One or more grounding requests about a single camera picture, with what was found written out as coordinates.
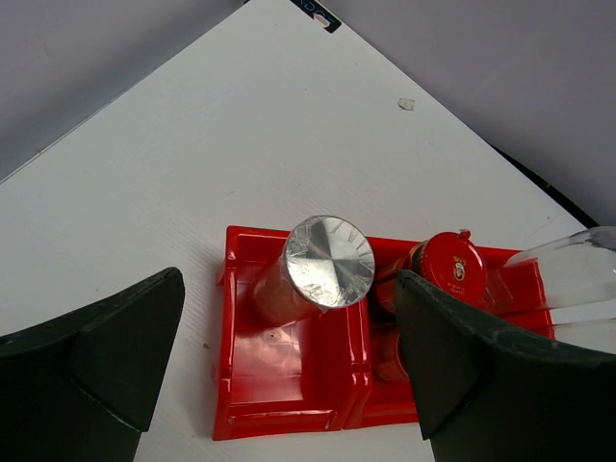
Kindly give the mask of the red lid dark sauce jar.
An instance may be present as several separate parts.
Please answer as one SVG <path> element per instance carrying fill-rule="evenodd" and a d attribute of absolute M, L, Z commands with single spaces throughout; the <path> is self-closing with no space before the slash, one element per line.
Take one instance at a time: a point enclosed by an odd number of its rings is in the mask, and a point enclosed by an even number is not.
<path fill-rule="evenodd" d="M 400 270 L 412 270 L 447 294 L 471 305 L 480 302 L 487 289 L 487 267 L 468 229 L 438 233 L 377 265 L 373 299 L 390 313 L 395 312 L 396 274 Z"/>

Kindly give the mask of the white lid brown spice jar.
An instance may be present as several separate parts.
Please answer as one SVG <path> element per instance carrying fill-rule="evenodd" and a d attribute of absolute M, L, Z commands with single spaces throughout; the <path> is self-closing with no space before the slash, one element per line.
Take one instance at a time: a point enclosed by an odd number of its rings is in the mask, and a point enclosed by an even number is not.
<path fill-rule="evenodd" d="M 393 324 L 381 325 L 371 334 L 372 369 L 382 380 L 408 382 L 409 376 L 402 364 L 400 333 Z"/>

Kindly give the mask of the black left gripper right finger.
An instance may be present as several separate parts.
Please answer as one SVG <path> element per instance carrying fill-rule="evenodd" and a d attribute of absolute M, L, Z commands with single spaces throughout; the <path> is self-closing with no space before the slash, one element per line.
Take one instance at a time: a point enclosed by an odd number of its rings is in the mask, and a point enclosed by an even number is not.
<path fill-rule="evenodd" d="M 611 461 L 615 357 L 536 334 L 398 272 L 402 360 L 438 461 Z"/>

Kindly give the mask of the silver lid white powder jar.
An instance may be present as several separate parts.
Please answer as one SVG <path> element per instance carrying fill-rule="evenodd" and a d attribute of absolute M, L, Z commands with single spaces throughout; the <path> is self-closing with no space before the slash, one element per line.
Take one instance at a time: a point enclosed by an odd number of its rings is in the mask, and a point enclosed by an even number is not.
<path fill-rule="evenodd" d="M 283 326 L 362 301 L 374 277 L 374 252 L 359 228 L 340 217 L 312 216 L 291 230 L 249 295 L 265 324 Z"/>

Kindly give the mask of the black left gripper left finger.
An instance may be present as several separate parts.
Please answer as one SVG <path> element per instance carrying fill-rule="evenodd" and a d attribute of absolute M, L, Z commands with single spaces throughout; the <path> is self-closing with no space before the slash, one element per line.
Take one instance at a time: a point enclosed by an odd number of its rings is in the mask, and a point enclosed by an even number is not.
<path fill-rule="evenodd" d="M 1 339 L 4 461 L 131 461 L 154 415 L 185 300 L 167 268 Z"/>

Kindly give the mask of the clear liquid glass bottle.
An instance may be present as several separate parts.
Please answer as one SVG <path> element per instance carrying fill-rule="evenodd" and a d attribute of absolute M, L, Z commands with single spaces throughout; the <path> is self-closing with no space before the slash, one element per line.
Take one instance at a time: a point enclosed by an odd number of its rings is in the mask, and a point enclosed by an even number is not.
<path fill-rule="evenodd" d="M 511 313 L 615 297 L 615 228 L 598 226 L 519 252 L 500 269 Z"/>

